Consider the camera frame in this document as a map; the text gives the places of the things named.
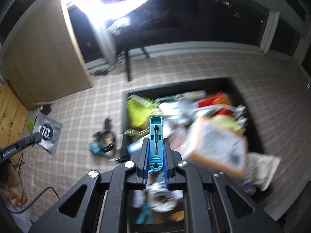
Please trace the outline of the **small cyan plastic tool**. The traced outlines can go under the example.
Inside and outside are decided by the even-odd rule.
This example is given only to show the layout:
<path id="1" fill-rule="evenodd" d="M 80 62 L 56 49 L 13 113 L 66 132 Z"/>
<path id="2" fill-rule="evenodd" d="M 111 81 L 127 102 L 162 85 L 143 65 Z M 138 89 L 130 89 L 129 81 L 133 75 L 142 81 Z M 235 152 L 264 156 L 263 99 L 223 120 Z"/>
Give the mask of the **small cyan plastic tool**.
<path id="1" fill-rule="evenodd" d="M 163 167 L 163 135 L 162 118 L 150 119 L 149 167 L 152 171 L 160 171 Z"/>

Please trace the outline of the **lime green tube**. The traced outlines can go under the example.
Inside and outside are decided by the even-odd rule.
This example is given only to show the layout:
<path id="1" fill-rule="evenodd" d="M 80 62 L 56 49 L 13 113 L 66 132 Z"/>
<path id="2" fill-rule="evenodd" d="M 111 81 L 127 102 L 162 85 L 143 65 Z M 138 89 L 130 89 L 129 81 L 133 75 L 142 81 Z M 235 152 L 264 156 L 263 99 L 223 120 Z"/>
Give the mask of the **lime green tube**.
<path id="1" fill-rule="evenodd" d="M 28 129 L 29 129 L 29 131 L 32 133 L 32 132 L 33 132 L 33 129 L 34 129 L 34 126 L 35 126 L 35 124 L 34 124 L 34 121 L 33 121 L 31 118 L 29 118 L 29 119 L 27 120 L 27 125 L 28 125 Z"/>

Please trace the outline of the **black foil pouch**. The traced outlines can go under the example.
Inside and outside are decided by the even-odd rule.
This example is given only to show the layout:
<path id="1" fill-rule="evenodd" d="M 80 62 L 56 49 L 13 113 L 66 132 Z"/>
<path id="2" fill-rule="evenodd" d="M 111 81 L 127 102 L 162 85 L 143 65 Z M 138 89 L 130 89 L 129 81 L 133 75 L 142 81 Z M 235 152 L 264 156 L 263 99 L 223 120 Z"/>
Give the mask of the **black foil pouch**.
<path id="1" fill-rule="evenodd" d="M 42 107 L 41 109 L 41 113 L 43 113 L 44 115 L 48 116 L 48 114 L 52 111 L 52 108 L 51 108 L 51 104 L 46 104 Z"/>

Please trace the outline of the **yellow-green plastic basket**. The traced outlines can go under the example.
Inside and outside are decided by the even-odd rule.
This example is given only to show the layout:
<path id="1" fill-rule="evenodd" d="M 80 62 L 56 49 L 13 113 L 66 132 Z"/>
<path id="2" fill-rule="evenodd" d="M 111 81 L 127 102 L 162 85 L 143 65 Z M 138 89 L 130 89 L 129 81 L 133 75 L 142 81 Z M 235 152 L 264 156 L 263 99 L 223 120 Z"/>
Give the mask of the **yellow-green plastic basket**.
<path id="1" fill-rule="evenodd" d="M 137 129 L 148 128 L 151 117 L 160 116 L 162 114 L 153 100 L 135 94 L 127 98 L 125 107 L 128 112 L 131 127 Z"/>

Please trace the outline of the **knotty pine wood panel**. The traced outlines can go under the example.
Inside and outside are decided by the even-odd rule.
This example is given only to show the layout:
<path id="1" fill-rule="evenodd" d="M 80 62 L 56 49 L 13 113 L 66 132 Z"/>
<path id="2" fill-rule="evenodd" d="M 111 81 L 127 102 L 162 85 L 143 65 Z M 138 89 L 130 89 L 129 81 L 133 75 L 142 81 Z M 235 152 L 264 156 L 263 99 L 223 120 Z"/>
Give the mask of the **knotty pine wood panel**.
<path id="1" fill-rule="evenodd" d="M 22 138 L 27 108 L 13 93 L 8 83 L 1 84 L 1 149 Z"/>

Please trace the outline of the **black power strip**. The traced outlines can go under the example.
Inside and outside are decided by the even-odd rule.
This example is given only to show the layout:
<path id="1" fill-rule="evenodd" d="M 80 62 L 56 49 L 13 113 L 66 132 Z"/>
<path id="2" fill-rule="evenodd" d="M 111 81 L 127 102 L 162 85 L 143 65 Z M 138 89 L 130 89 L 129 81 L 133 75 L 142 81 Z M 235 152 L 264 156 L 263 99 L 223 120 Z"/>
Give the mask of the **black power strip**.
<path id="1" fill-rule="evenodd" d="M 107 75 L 109 72 L 108 70 L 96 70 L 93 75 L 94 76 L 105 76 Z"/>

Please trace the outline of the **light wood cabinet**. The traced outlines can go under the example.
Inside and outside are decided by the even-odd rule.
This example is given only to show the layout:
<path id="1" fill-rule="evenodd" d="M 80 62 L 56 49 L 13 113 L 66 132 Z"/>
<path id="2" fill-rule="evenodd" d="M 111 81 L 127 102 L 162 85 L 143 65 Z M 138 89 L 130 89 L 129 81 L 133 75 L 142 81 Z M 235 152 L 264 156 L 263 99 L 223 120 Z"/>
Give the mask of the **light wood cabinet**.
<path id="1" fill-rule="evenodd" d="M 46 1 L 26 21 L 2 54 L 2 64 L 28 110 L 93 86 L 61 0 Z"/>

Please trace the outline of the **black storage tray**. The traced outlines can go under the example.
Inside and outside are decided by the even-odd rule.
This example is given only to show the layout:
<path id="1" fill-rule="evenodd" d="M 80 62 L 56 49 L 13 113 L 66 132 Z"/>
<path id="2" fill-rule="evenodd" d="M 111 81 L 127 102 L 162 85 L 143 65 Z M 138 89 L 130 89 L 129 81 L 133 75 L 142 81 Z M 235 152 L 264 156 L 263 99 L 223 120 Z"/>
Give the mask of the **black storage tray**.
<path id="1" fill-rule="evenodd" d="M 183 192 L 184 219 L 145 224 L 139 211 L 129 208 L 134 232 L 268 232 L 278 230 L 274 221 L 247 196 L 238 182 L 246 177 L 249 152 L 262 152 L 252 117 L 243 110 L 246 124 L 234 121 L 228 129 L 209 117 L 217 105 L 184 109 L 164 108 L 147 116 L 148 135 L 137 150 L 129 150 L 124 135 L 122 152 L 137 165 L 131 177 L 134 187 L 147 187 L 148 171 L 163 174 L 162 192 Z"/>

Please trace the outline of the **red fabric pouch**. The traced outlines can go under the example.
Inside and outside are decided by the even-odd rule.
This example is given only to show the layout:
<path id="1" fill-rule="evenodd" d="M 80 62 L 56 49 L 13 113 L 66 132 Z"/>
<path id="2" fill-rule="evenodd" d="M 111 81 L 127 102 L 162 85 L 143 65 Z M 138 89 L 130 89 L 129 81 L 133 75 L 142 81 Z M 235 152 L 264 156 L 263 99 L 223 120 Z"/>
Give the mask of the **red fabric pouch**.
<path id="1" fill-rule="evenodd" d="M 229 106 L 233 106 L 233 103 L 232 103 L 232 100 L 229 97 L 229 95 L 227 95 L 226 93 L 223 93 L 222 91 L 218 92 L 214 96 L 205 98 L 205 99 L 200 100 L 199 102 L 196 103 L 196 106 L 198 108 L 207 107 L 207 106 L 211 106 L 211 105 L 229 105 Z M 222 109 L 216 111 L 215 115 L 228 115 L 228 116 L 232 116 L 233 112 L 234 112 L 233 110 L 222 108 Z"/>

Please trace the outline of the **grey foil pouch with logo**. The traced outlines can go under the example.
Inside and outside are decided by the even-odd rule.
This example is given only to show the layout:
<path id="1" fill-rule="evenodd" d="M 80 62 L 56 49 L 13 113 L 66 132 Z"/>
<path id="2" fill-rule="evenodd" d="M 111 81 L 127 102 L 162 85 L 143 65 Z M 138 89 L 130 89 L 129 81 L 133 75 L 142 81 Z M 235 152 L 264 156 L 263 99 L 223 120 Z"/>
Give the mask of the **grey foil pouch with logo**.
<path id="1" fill-rule="evenodd" d="M 52 156 L 55 155 L 63 124 L 47 115 L 39 112 L 33 129 L 33 133 L 40 133 L 41 139 L 38 144 Z"/>

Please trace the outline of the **orange cardboard box with label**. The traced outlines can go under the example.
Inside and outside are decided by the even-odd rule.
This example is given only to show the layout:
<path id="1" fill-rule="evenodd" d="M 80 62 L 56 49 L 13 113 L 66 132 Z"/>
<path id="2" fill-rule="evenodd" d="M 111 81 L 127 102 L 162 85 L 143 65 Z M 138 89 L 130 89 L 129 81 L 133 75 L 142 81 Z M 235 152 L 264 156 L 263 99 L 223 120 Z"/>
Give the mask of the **orange cardboard box with label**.
<path id="1" fill-rule="evenodd" d="M 248 141 L 207 117 L 197 118 L 189 127 L 180 149 L 182 159 L 205 170 L 219 170 L 233 179 L 246 174 Z"/>

